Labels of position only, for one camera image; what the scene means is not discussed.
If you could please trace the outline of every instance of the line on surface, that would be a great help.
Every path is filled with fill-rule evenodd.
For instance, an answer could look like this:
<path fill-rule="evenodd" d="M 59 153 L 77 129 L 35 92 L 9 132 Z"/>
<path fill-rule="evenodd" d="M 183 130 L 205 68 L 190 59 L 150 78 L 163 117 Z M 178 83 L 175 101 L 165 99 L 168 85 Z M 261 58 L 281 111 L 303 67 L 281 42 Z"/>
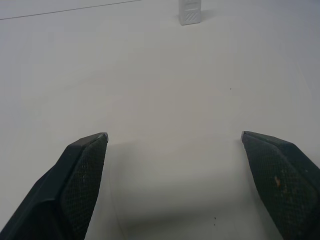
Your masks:
<path fill-rule="evenodd" d="M 122 2 L 115 2 L 115 3 L 97 5 L 97 6 L 85 6 L 85 7 L 73 8 L 73 9 L 67 9 L 67 10 L 61 10 L 61 11 L 50 11 L 50 12 L 44 12 L 44 13 L 24 15 L 24 16 L 6 17 L 6 18 L 0 18 L 0 21 L 1 20 L 8 20 L 8 19 L 19 19 L 19 18 L 25 18 L 25 17 L 32 17 L 32 16 L 38 16 L 38 15 L 44 15 L 44 14 L 56 14 L 56 13 L 68 12 L 68 11 L 79 10 L 79 9 L 90 9 L 90 8 L 109 6 L 109 5 L 132 3 L 132 2 L 138 2 L 138 1 L 141 1 L 141 0 L 122 1 Z"/>

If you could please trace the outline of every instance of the white table surface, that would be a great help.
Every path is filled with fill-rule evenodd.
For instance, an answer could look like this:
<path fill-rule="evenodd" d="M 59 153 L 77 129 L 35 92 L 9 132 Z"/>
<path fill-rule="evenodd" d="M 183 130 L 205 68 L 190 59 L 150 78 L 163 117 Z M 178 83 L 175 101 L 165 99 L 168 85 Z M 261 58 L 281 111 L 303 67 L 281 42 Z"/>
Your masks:
<path fill-rule="evenodd" d="M 320 2 L 176 0 L 0 21 L 0 227 L 75 140 L 108 132 L 86 239 L 281 239 L 242 131 L 320 166 Z"/>

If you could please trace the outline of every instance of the white block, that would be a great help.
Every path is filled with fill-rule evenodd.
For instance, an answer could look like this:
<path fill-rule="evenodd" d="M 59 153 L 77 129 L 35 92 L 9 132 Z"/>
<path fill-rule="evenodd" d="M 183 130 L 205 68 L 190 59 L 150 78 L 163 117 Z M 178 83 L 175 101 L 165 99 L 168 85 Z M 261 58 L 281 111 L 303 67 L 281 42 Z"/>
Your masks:
<path fill-rule="evenodd" d="M 179 21 L 181 25 L 201 22 L 201 0 L 179 0 Z"/>

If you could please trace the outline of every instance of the small white object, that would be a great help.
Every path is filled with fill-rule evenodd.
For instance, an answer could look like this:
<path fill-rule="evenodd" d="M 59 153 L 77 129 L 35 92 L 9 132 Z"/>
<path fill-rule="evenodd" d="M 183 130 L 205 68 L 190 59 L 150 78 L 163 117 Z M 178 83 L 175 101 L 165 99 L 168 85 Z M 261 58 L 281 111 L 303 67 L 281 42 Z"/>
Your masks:
<path fill-rule="evenodd" d="M 201 0 L 179 0 L 179 21 L 181 25 L 201 22 Z"/>

